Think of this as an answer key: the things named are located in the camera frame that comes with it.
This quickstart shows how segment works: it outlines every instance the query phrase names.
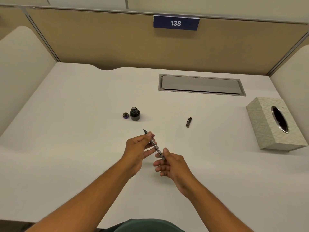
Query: silver patterned pen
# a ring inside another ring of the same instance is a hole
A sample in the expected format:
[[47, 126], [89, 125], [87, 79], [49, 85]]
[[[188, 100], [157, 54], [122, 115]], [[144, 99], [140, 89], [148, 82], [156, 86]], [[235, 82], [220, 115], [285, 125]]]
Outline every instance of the silver patterned pen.
[[155, 148], [155, 150], [158, 152], [158, 154], [159, 154], [159, 156], [162, 158], [162, 160], [165, 160], [164, 155], [162, 154], [162, 152], [160, 151], [159, 147], [155, 144], [155, 142], [154, 142], [152, 139], [150, 140], [150, 143], [153, 145], [153, 147]]

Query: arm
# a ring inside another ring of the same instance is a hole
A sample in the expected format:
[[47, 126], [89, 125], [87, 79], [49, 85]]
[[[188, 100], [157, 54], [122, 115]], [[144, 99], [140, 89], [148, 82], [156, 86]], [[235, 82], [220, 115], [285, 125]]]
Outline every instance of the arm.
[[83, 191], [27, 232], [92, 232], [98, 226], [127, 181], [140, 169], [142, 160], [155, 152], [149, 143], [149, 132], [129, 139], [122, 158]]
[[194, 177], [183, 156], [170, 153], [167, 148], [163, 153], [166, 160], [154, 162], [156, 171], [174, 181], [178, 190], [193, 204], [209, 232], [253, 232]]

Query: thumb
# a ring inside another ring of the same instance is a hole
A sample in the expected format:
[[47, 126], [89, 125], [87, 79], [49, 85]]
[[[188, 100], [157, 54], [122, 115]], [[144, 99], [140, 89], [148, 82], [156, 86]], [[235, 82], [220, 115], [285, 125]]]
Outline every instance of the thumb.
[[143, 146], [146, 146], [146, 145], [150, 142], [151, 137], [152, 137], [152, 133], [151, 133], [151, 132], [148, 132], [148, 133], [144, 136], [144, 139], [140, 141], [140, 143], [141, 143]]
[[171, 152], [166, 147], [163, 148], [163, 155], [170, 164], [172, 164], [175, 161], [175, 158], [173, 157]]

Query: forearm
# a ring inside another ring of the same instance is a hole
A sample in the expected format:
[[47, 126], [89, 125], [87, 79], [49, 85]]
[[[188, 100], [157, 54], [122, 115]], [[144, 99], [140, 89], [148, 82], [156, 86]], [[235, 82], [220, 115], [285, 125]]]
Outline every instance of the forearm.
[[253, 232], [200, 182], [196, 182], [188, 199], [209, 232]]
[[118, 161], [28, 232], [92, 232], [131, 176], [130, 169]]

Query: person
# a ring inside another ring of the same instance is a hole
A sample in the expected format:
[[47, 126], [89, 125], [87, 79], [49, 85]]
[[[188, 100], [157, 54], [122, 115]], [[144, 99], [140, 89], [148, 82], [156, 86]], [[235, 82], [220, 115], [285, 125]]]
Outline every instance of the person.
[[[61, 207], [43, 218], [27, 232], [93, 232], [122, 188], [141, 169], [142, 161], [155, 152], [149, 143], [155, 135], [127, 140], [121, 159], [95, 179], [89, 186]], [[238, 219], [227, 207], [204, 187], [191, 173], [183, 156], [163, 149], [166, 160], [154, 162], [160, 176], [171, 178], [177, 189], [193, 204], [201, 220], [210, 232], [249, 232], [252, 230]], [[105, 232], [183, 231], [171, 222], [158, 219], [131, 219]]]

